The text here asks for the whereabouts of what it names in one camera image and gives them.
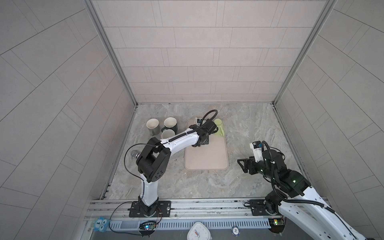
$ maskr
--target blue poker chip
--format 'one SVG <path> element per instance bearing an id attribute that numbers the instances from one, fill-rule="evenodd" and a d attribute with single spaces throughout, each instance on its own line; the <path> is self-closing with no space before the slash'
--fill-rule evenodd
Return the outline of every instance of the blue poker chip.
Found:
<path id="1" fill-rule="evenodd" d="M 239 228 L 238 228 L 237 226 L 233 226 L 233 227 L 232 227 L 232 234 L 233 234 L 235 237 L 237 237 L 237 236 L 240 235 L 240 230 L 239 230 Z"/>

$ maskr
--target clock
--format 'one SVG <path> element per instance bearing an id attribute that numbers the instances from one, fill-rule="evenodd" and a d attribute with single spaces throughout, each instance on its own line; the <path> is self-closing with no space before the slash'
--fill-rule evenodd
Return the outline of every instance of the clock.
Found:
<path id="1" fill-rule="evenodd" d="M 196 222 L 189 230 L 187 240 L 210 240 L 211 233 L 201 222 Z"/>

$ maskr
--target green cup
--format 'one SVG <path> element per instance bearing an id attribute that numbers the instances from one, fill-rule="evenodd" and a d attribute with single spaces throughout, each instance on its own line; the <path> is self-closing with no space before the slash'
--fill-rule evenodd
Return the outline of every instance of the green cup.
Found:
<path id="1" fill-rule="evenodd" d="M 214 123 L 216 124 L 216 126 L 217 126 L 217 132 L 216 133 L 214 133 L 214 134 L 216 134 L 216 135 L 220 135 L 220 136 L 222 136 L 222 137 L 224 137 L 225 136 L 225 134 L 224 134 L 224 129 L 223 129 L 223 121 L 221 120 L 221 119 L 215 119 L 214 120 Z"/>

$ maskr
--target tiled wall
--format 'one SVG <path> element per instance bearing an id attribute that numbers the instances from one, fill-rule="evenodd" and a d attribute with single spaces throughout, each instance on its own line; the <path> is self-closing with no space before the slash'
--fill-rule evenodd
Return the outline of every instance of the tiled wall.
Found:
<path id="1" fill-rule="evenodd" d="M 139 103 L 271 102 L 324 3 L 93 1 Z"/>
<path id="2" fill-rule="evenodd" d="M 277 108 L 322 195 L 384 239 L 384 2 L 339 0 Z"/>
<path id="3" fill-rule="evenodd" d="M 0 238 L 70 239 L 132 110 L 81 0 L 1 1 Z"/>

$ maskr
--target metal corner post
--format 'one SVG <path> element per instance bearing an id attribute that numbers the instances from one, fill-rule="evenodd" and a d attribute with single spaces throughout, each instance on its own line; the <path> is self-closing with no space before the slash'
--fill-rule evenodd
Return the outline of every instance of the metal corner post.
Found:
<path id="1" fill-rule="evenodd" d="M 319 34 L 321 28 L 323 27 L 325 21 L 329 17 L 329 15 L 332 12 L 333 6 L 336 4 L 337 0 L 327 0 L 325 3 L 323 9 L 320 12 L 319 17 L 317 18 L 315 24 L 313 25 L 313 28 L 311 29 L 310 34 L 308 35 L 307 40 L 305 41 L 303 47 L 301 48 L 299 54 L 297 55 L 290 71 L 287 74 L 287 77 L 285 78 L 283 85 L 281 86 L 279 92 L 277 93 L 275 99 L 273 100 L 273 104 L 276 106 L 277 103 L 280 101 L 281 96 L 283 95 L 284 91 L 287 89 L 290 81 L 292 80 L 293 76 L 299 69 L 300 64 L 302 63 L 305 55 L 309 51 L 309 49 L 312 46 L 312 43 L 316 39 L 317 35 Z"/>
<path id="2" fill-rule="evenodd" d="M 107 53 L 108 53 L 108 55 L 112 61 L 112 64 L 113 64 L 116 72 L 118 73 L 120 79 L 122 80 L 125 89 L 127 89 L 128 94 L 132 99 L 132 102 L 134 103 L 135 107 L 137 107 L 138 103 L 135 99 L 135 96 L 134 96 L 131 88 L 129 87 L 128 81 L 127 81 L 127 79 L 126 79 L 126 77 L 125 77 L 125 75 L 121 69 L 119 61 L 115 55 L 115 52 L 113 51 L 112 45 L 108 40 L 107 34 L 104 31 L 103 25 L 101 24 L 100 19 L 97 16 L 97 13 L 96 13 L 95 8 L 93 7 L 92 1 L 91 0 L 83 0 L 83 3 L 84 3 L 84 6 L 85 6 L 89 16 L 91 17 L 91 21 L 93 22 L 93 25 L 95 26 L 96 31 L 99 34 L 99 37 L 100 37 L 103 45 L 105 46 L 105 48 L 107 50 Z"/>

